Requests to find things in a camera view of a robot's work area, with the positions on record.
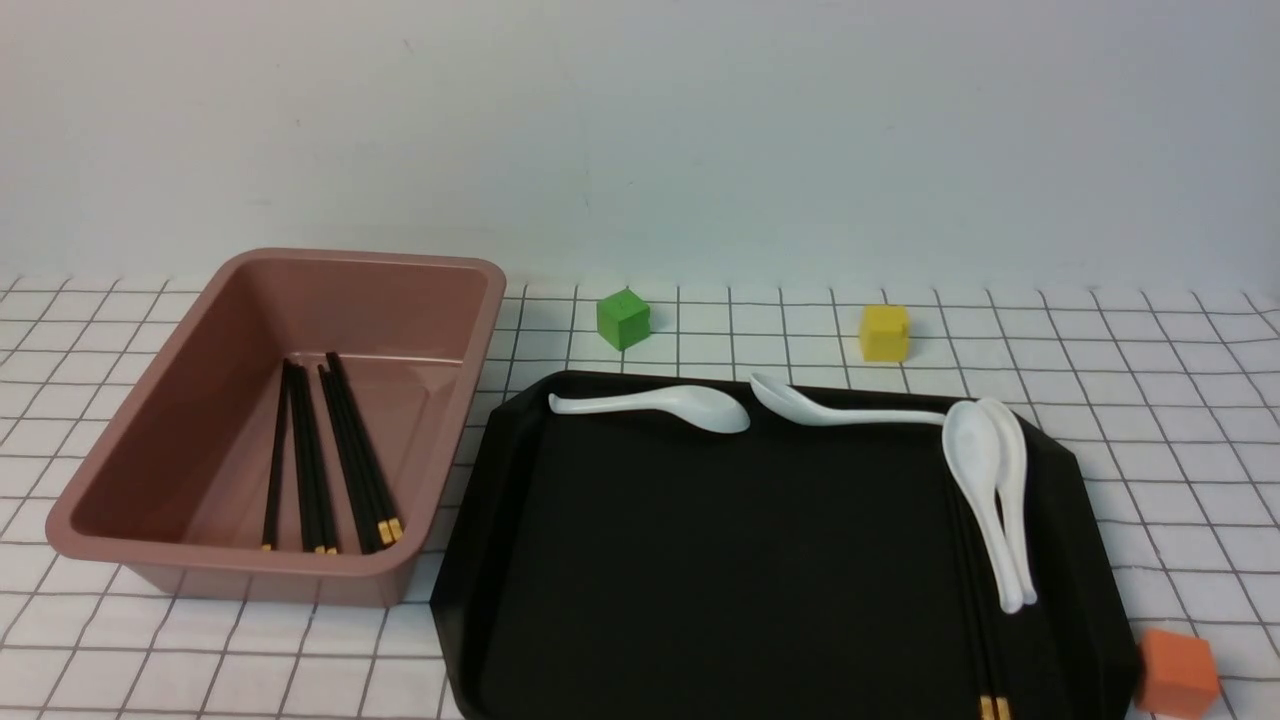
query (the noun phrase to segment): chopsticks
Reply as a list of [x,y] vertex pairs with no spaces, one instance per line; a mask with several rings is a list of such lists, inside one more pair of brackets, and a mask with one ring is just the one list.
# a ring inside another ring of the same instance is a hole
[[[371,553],[396,543],[403,527],[387,487],[387,478],[374,454],[369,430],[347,380],[346,368],[337,354],[326,354],[330,368],[319,365],[320,388],[338,448],[343,483],[356,520],[361,553]],[[283,482],[284,438],[292,415],[294,470],[298,487],[298,520],[302,550],[337,555],[338,532],[334,520],[320,430],[316,424],[311,379],[307,369],[285,359],[280,372],[280,395],[271,446],[266,512],[262,519],[262,550],[279,548],[280,486]]]
[[306,368],[291,364],[289,395],[293,400],[293,448],[298,469],[298,511],[302,519],[302,550],[337,555],[329,479],[320,454],[320,433],[311,405],[311,380]]
[[337,391],[334,395],[338,397],[338,406],[346,414],[348,424],[353,428],[353,451],[364,464],[365,488],[371,498],[379,537],[383,541],[383,546],[389,546],[404,534],[399,514],[396,511],[390,489],[387,487],[387,477],[383,474],[383,469],[378,464],[378,457],[374,455],[374,443],[369,439],[369,429],[360,416],[356,397],[351,392],[347,369],[343,366],[342,359],[338,357],[337,352],[325,352],[324,356],[333,370],[333,383]]
[[978,562],[977,527],[973,516],[965,512],[960,488],[946,483],[947,510],[954,530],[956,575],[960,584],[960,605],[964,611],[964,625],[969,650],[973,652],[974,680],[978,685],[978,717],[980,720],[1012,720],[1009,697],[1005,692],[1004,665],[997,652],[995,639],[993,607],[998,598],[992,592],[991,583],[983,577],[984,565]]
[[375,511],[365,479],[362,457],[355,447],[353,428],[338,400],[337,379],[325,368],[320,368],[320,387],[329,407],[329,423],[333,425],[334,439],[338,442],[338,460],[342,462],[342,477],[347,483],[347,497],[351,498],[351,514],[356,518],[356,536],[360,538],[360,552],[369,555],[383,547],[378,533]]
[[271,473],[266,486],[266,512],[262,516],[262,550],[275,550],[280,532],[280,475],[284,470],[284,428],[289,411],[289,361],[280,363],[280,398],[275,405],[275,441],[271,443]]

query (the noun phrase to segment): white grid tablecloth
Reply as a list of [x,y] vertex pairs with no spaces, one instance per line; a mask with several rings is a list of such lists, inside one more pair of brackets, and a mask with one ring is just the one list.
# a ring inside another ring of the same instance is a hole
[[[0,278],[0,720],[460,717],[426,600],[488,413],[590,369],[992,396],[1070,447],[1135,630],[1208,639],[1224,701],[1280,708],[1280,304],[1238,292],[634,290],[654,334],[595,333],[617,286],[512,283],[404,605],[172,600],[59,557],[44,520],[202,278]],[[859,360],[865,304],[908,305],[911,356]],[[1132,712],[1132,717],[1149,717]]]

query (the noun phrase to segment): white spoon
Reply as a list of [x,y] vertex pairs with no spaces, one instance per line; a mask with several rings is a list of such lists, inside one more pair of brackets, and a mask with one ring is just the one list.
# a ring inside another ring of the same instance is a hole
[[987,559],[996,577],[1000,607],[1012,615],[1023,606],[1018,570],[1005,544],[996,514],[996,473],[1000,470],[1000,434],[987,413],[975,402],[963,400],[947,411],[942,425],[942,452],[965,501],[969,502]]
[[797,425],[861,425],[865,423],[925,423],[941,425],[946,415],[923,410],[836,410],[818,405],[787,383],[751,374],[751,392],[760,405]]
[[1014,411],[1004,402],[983,397],[978,401],[978,406],[987,413],[987,418],[1000,434],[1000,479],[996,480],[996,492],[1000,493],[1000,507],[1004,510],[1005,541],[1009,542],[1009,552],[1014,556],[1018,583],[1023,591],[1023,605],[1036,605],[1038,597],[1027,560],[1027,520],[1023,510],[1027,495],[1027,438]]
[[660,410],[713,433],[741,433],[751,425],[751,419],[741,402],[727,393],[703,386],[671,386],[632,395],[582,400],[567,400],[552,393],[547,396],[547,402],[557,415]]

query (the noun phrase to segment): tray rim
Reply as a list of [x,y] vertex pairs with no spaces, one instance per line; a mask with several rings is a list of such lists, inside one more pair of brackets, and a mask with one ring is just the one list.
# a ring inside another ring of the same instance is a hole
[[[636,391],[671,384],[700,384],[719,389],[732,387],[740,388],[746,386],[746,383],[731,380],[562,370],[547,375],[541,380],[534,383],[525,391],[508,398],[500,406],[494,409],[489,419],[489,425],[485,429],[485,438],[481,441],[476,466],[472,470],[471,483],[467,487],[467,493],[463,498],[462,509],[460,510],[460,515],[454,525],[454,534],[451,538],[449,546],[445,548],[444,559],[440,564],[440,570],[430,600],[436,630],[440,638],[440,647],[445,659],[445,670],[454,691],[454,700],[457,701],[460,708],[463,710],[463,715],[467,717],[492,717],[480,706],[479,693],[474,692],[476,688],[472,688],[472,683],[470,682],[471,678],[467,673],[472,669],[472,666],[475,666],[475,669],[483,669],[489,638],[485,633],[480,633],[485,637],[468,643],[468,638],[466,635],[471,632],[471,628],[467,626],[470,620],[463,618],[461,623],[457,621],[456,615],[466,615],[466,612],[470,612],[470,609],[463,611],[460,610],[460,606],[472,602],[470,596],[476,592],[475,585],[480,575],[477,568],[468,568],[463,560],[460,560],[460,557],[462,557],[463,553],[467,553],[468,557],[481,557],[488,560],[489,548],[494,544],[493,537],[488,532],[477,533],[480,536],[477,538],[467,537],[468,525],[475,518],[475,512],[467,514],[467,500],[474,493],[479,495],[489,491],[489,488],[484,487],[485,483],[483,480],[485,477],[495,474],[499,475],[499,484],[502,486],[504,486],[506,480],[509,478],[509,473],[503,475],[502,471],[512,465],[512,456],[516,454],[517,443],[511,442],[511,437],[504,437],[500,438],[502,445],[497,450],[490,448],[486,451],[485,445],[495,442],[490,439],[490,429],[497,428],[499,432],[513,430],[513,428],[507,428],[506,425],[520,421],[541,423],[541,419],[549,414],[549,410],[545,410],[545,402],[543,400],[548,392],[548,386],[562,382],[563,379],[577,378],[621,378],[623,382],[628,383],[639,382],[641,383],[641,387],[637,387]],[[892,404],[901,407],[906,404],[910,405],[911,409],[940,411],[946,411],[946,407],[950,407],[951,404],[966,400],[963,397],[904,395],[842,388],[803,389],[847,393],[849,397],[869,401],[870,406]],[[524,418],[526,414],[531,413],[540,413],[540,418],[538,420],[527,420]],[[1060,461],[1055,464],[1056,470],[1050,471],[1051,475],[1055,475],[1050,482],[1061,482],[1062,475],[1066,475],[1068,480],[1074,480],[1078,491],[1075,493],[1078,501],[1076,506],[1083,512],[1087,512],[1088,519],[1091,520],[1093,530],[1091,537],[1071,538],[1070,544],[1078,546],[1078,543],[1083,542],[1088,547],[1083,548],[1080,552],[1066,556],[1066,564],[1071,569],[1069,573],[1070,583],[1068,587],[1078,587],[1079,570],[1082,569],[1082,565],[1084,569],[1091,570],[1094,580],[1101,579],[1102,574],[1101,568],[1097,565],[1098,560],[1101,560],[1103,564],[1102,566],[1106,570],[1106,580],[1102,583],[1102,587],[1092,588],[1100,592],[1089,592],[1083,596],[1082,593],[1074,593],[1073,597],[1064,598],[1057,603],[1074,607],[1073,614],[1080,618],[1079,624],[1085,630],[1083,633],[1083,638],[1078,632],[1069,633],[1066,629],[1059,628],[1059,623],[1051,623],[1051,632],[1055,646],[1057,647],[1059,657],[1062,657],[1066,652],[1062,647],[1062,638],[1065,634],[1068,638],[1088,646],[1093,651],[1093,660],[1096,662],[1096,667],[1093,669],[1097,671],[1094,675],[1097,679],[1097,687],[1092,688],[1089,694],[1092,698],[1096,698],[1097,702],[1093,707],[1087,707],[1085,710],[1082,710],[1080,706],[1089,703],[1085,702],[1085,698],[1073,696],[1073,691],[1079,692],[1082,688],[1079,687],[1079,683],[1073,684],[1069,682],[1069,678],[1066,676],[1069,673],[1064,665],[1064,673],[1060,675],[1060,680],[1065,685],[1066,696],[1073,698],[1069,711],[1073,714],[1071,716],[1079,716],[1076,715],[1076,711],[1088,712],[1083,716],[1089,717],[1091,720],[1094,717],[1124,717],[1129,705],[1129,698],[1133,694],[1133,688],[1140,671],[1140,657],[1138,655],[1137,646],[1132,639],[1128,615],[1124,610],[1119,589],[1115,584],[1115,577],[1111,571],[1105,546],[1102,544],[1101,532],[1097,529],[1097,518],[1093,514],[1092,505],[1088,502],[1084,480],[1079,471],[1079,462],[1069,448],[1044,434],[1039,428],[1029,424],[1021,418],[1019,418],[1019,423],[1023,425],[1028,443],[1034,446],[1037,454],[1051,456]],[[525,429],[520,433],[515,433],[515,436],[518,438],[521,434],[530,433],[531,430]],[[502,488],[493,489],[492,492],[499,497],[502,496]],[[1082,559],[1080,555],[1091,555],[1092,557]]]
[[419,495],[415,507],[421,516],[431,516],[431,521],[411,523],[404,529],[403,538],[392,547],[371,555],[343,553],[317,556],[306,552],[262,552],[260,548],[216,547],[191,543],[169,543],[159,541],[140,541],[83,534],[72,523],[72,515],[83,498],[84,491],[96,479],[102,465],[115,451],[129,424],[129,419],[143,401],[155,392],[156,386],[173,365],[179,350],[191,338],[204,319],[214,299],[227,287],[228,282],[247,265],[269,260],[310,260],[325,263],[394,264],[417,266],[460,268],[479,272],[485,278],[485,291],[477,315],[477,332],[467,342],[466,352],[458,366],[454,392],[445,406],[447,424],[442,428],[436,443],[435,457],[426,475],[445,475],[453,464],[453,452],[461,439],[466,423],[467,409],[475,387],[480,380],[484,359],[493,338],[493,328],[498,320],[502,297],[507,287],[507,277],[498,265],[477,258],[449,258],[436,255],[407,255],[392,252],[367,252],[344,250],[303,250],[285,247],[261,247],[248,250],[224,263],[196,302],[174,328],[161,346],[155,359],[134,383],[124,402],[116,410],[97,442],[81,461],[81,466],[68,482],[45,520],[45,536],[49,544],[61,555],[77,560],[95,560],[137,564],[155,568],[182,568],[186,570],[216,570],[233,573],[266,573],[300,578],[372,578],[397,570],[406,562],[412,562],[426,542],[434,512],[428,512],[439,502],[439,493]]

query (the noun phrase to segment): spoon bowl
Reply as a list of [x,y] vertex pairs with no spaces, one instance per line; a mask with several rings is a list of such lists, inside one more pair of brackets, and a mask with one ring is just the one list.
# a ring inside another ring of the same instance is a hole
[[659,410],[713,433],[741,433],[751,427],[751,418],[741,402],[728,393],[704,386],[671,386],[631,395],[577,400],[550,393],[547,402],[557,415]]

